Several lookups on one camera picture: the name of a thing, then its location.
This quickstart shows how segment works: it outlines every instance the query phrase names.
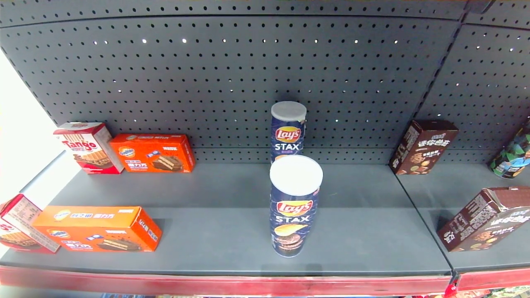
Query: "perforated metal panel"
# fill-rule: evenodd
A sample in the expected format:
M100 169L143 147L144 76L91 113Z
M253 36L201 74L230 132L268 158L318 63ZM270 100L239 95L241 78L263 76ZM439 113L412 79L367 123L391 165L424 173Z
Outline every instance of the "perforated metal panel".
M466 23L530 29L530 3L496 1L484 14L469 14Z
M530 31L464 25L419 118L453 121L454 149L499 150L530 116Z
M0 3L0 26L153 15L377 15L457 20L465 2L18 0Z
M114 134L186 133L195 148L267 148L269 108L290 99L308 108L308 148L393 148L456 25L342 16L98 19L3 29L2 50L58 124L107 121Z

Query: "cardboard box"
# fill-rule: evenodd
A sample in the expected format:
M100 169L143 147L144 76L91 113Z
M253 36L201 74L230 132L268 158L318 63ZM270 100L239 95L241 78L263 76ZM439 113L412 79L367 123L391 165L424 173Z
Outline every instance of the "cardboard box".
M438 231L448 251L490 249L530 220L530 187L483 188Z
M458 128L444 120L413 120L390 159L397 175L421 175L435 163L458 134Z
M41 213L23 194L0 205L0 243L16 250L55 253L59 245L31 226Z
M85 172L119 174L123 171L123 165L109 146L112 137L104 123L65 123L54 135L72 151L75 161Z
M120 134L110 145L129 172L183 172L195 166L186 135Z
M33 226L73 251L154 251L162 236L141 207L48 206Z

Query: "potato chip image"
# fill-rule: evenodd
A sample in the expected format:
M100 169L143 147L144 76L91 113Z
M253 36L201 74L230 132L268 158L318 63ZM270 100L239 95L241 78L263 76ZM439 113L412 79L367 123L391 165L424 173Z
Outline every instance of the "potato chip image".
M307 225L305 224L283 224L281 226L277 226L274 229L274 232L278 236L289 236L304 227L307 227Z

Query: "snack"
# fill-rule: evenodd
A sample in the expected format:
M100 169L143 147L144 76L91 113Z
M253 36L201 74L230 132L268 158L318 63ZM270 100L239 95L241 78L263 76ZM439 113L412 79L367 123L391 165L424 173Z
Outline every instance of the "snack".
M457 134L458 128L448 121L413 120L390 159L392 171L397 175L429 173Z
M122 251L139 251L142 250L138 243L121 239L105 239L103 243L99 243L98 246L104 250L122 250Z
M186 135L120 134L110 141L129 172L184 172L195 166Z
M104 123L65 123L54 132L74 154L74 160L89 174L119 174L123 166L109 146L110 133Z
M31 226L40 213L23 194L0 205L0 243L16 250L55 253L59 245Z
M295 101L282 101L275 103L270 112L270 162L284 155L300 154L304 148L305 106Z
M530 187L483 188L438 231L448 251L483 250L530 220Z
M510 143L489 163L497 176L512 179L530 164L530 120L515 134Z
M141 207L48 206L33 226L73 251L154 251L162 236Z
M297 171L298 180L290 179ZM270 232L272 247L282 257L300 253L309 234L322 183L322 168L302 155L288 155L270 168Z

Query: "shelf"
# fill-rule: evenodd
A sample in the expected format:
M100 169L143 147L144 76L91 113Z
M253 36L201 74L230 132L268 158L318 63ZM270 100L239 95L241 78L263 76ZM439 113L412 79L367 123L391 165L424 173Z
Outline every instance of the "shelf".
M278 256L270 244L267 164L198 164L192 174L79 173L51 203L144 206L163 229L155 252L9 251L0 265L89 274L407 277L409 283L429 276L447 285L450 266L387 166L322 168L313 230L295 258Z
M443 216L451 219L467 203L469 203L484 187L507 187L528 185L530 171L525 171L516 179L504 179L495 176L483 164L438 164L424 176L399 176L405 190L414 202L420 215L425 220L429 230L436 235L438 219ZM530 247L523 243L530 236L530 225L526 224L509 237L493 246L489 250L464 251L449 253L436 236L436 241L447 256L449 263L459 273L481 275L480 271L507 270L530 267ZM515 281L507 278L506 271L488 274L490 282L501 287L512 282L530 284L530 270L526 277L518 275L522 280ZM476 280L470 289L492 288L484 284L485 280Z

